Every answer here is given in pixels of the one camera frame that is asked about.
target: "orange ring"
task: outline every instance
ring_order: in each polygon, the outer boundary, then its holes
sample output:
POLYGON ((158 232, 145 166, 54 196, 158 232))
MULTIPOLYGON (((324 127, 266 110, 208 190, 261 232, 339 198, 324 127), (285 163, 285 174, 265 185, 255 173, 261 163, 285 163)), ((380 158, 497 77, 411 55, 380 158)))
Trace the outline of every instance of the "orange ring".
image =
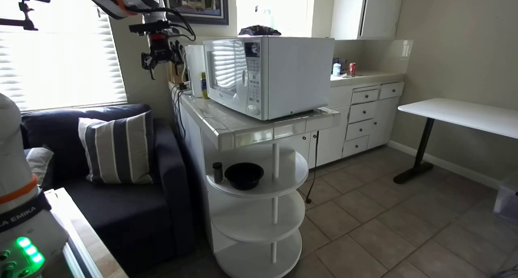
POLYGON ((133 13, 133 12, 130 12, 128 10, 126 10, 126 6, 124 5, 124 1, 123 0, 117 0, 117 5, 119 6, 119 8, 124 11, 124 13, 130 15, 130 16, 135 16, 137 15, 136 13, 133 13))
POLYGON ((31 180, 31 182, 28 183, 26 186, 14 191, 14 192, 11 192, 7 195, 3 195, 2 197, 0 197, 0 204, 6 204, 7 202, 13 201, 13 200, 17 199, 18 197, 21 197, 21 196, 31 192, 31 190, 34 189, 34 187, 36 187, 37 185, 38 185, 38 177, 36 177, 36 175, 33 174, 33 180, 31 180))

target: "small jar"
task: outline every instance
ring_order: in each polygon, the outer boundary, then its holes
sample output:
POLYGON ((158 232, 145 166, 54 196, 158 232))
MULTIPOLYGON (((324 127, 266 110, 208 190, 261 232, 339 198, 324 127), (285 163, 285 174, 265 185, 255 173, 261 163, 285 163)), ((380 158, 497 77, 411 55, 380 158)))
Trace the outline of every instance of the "small jar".
POLYGON ((220 162, 215 162, 212 164, 212 168, 214 169, 214 182, 216 184, 220 184, 223 182, 223 164, 220 162))

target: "navy sofa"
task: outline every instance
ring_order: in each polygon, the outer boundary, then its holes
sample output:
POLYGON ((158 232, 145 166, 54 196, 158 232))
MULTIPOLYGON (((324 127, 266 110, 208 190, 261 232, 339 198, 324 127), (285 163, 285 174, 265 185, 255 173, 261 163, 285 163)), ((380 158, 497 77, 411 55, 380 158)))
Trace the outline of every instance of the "navy sofa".
POLYGON ((99 237, 128 273, 192 252, 194 230, 187 175, 171 128, 154 119, 155 184, 96 185, 78 136, 78 118, 111 121, 149 111, 132 104, 47 110, 22 117, 24 147, 54 152, 54 188, 64 187, 99 237))

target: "red can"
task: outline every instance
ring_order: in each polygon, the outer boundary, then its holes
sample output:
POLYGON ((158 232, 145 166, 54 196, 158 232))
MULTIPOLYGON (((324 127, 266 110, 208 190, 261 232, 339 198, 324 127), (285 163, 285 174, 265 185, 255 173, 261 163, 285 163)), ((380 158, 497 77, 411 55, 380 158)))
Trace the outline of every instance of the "red can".
POLYGON ((355 62, 351 62, 349 64, 349 75, 351 77, 354 77, 356 75, 356 63, 355 62))

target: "table leg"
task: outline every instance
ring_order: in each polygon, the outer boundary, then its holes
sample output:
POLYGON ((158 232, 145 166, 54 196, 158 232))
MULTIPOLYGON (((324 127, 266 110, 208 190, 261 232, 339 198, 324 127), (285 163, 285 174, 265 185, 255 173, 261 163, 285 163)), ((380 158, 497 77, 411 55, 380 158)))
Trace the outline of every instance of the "table leg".
POLYGON ((426 149, 426 144, 428 143, 428 138, 430 137, 431 129, 433 127, 433 118, 426 119, 426 125, 424 125, 424 131, 422 132, 421 142, 419 144, 418 153, 416 154, 416 162, 414 163, 414 167, 403 173, 394 177, 394 182, 397 184, 403 184, 407 181, 411 180, 413 177, 420 175, 426 171, 431 170, 433 168, 433 164, 428 162, 422 162, 422 155, 424 155, 424 151, 426 149))

